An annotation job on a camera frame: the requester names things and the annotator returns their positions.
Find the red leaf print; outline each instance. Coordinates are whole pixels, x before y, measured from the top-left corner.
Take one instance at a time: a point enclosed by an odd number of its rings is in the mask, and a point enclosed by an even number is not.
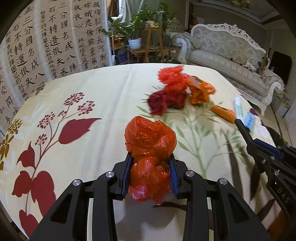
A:
[[[29,143],[28,149],[23,151],[20,157],[17,160],[22,162],[23,167],[34,167],[35,169],[35,151],[31,147],[31,142]]]
[[[36,218],[32,214],[27,216],[24,210],[20,210],[19,216],[22,228],[27,236],[30,237],[38,225]]]
[[[20,175],[15,180],[15,186],[13,188],[12,195],[21,197],[23,194],[29,193],[32,186],[32,180],[29,176],[29,173],[26,171],[21,171]]]
[[[61,144],[69,144],[77,140],[89,131],[89,127],[92,125],[92,123],[100,119],[101,118],[89,118],[68,121],[61,131],[59,142]]]
[[[54,182],[48,172],[41,171],[33,179],[31,195],[33,202],[37,200],[40,212],[44,216],[56,201]]]

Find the white sofa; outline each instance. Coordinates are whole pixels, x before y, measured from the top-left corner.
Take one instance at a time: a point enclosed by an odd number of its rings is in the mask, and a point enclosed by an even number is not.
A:
[[[273,94],[283,93],[283,80],[267,67],[260,77],[242,66],[249,62],[258,69],[258,62],[263,61],[266,51],[236,25],[198,24],[191,35],[171,33],[171,41],[181,47],[178,60],[182,64],[217,70],[244,98],[257,105],[262,115]]]

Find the orange object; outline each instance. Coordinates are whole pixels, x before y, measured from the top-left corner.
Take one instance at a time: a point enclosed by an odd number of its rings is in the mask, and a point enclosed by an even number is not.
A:
[[[207,103],[209,102],[209,95],[213,95],[216,92],[214,86],[196,76],[188,78],[187,83],[192,93],[192,97],[190,98],[191,104]]]
[[[184,66],[163,68],[158,72],[158,79],[166,84],[164,91],[167,95],[185,94],[187,88],[187,79],[189,75],[181,73]]]
[[[213,105],[211,107],[211,111],[213,111],[214,113],[223,117],[231,123],[234,123],[234,120],[236,118],[236,113],[233,110],[229,110],[218,105]]]
[[[126,149],[134,158],[129,194],[134,200],[152,199],[161,205],[164,194],[170,192],[168,159],[177,145],[175,132],[159,120],[136,116],[127,124],[124,136]]]

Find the calligraphy scroll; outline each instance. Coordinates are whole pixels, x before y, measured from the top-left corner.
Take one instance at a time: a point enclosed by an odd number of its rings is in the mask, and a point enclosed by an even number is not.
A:
[[[105,0],[35,0],[14,21],[0,51],[0,136],[46,82],[109,66]]]

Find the yellow flower print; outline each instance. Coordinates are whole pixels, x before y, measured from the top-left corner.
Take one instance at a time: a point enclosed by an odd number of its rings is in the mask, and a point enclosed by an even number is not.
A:
[[[3,140],[0,148],[0,161],[2,161],[3,157],[7,157],[8,151],[9,151],[9,143],[13,139],[14,136],[11,136],[10,139],[8,139],[8,134],[6,135],[5,139]]]
[[[20,119],[16,119],[8,128],[8,132],[12,135],[18,133],[19,127],[22,125],[22,121]]]
[[[0,171],[3,171],[3,168],[4,168],[4,161],[2,161],[2,162],[0,163]]]

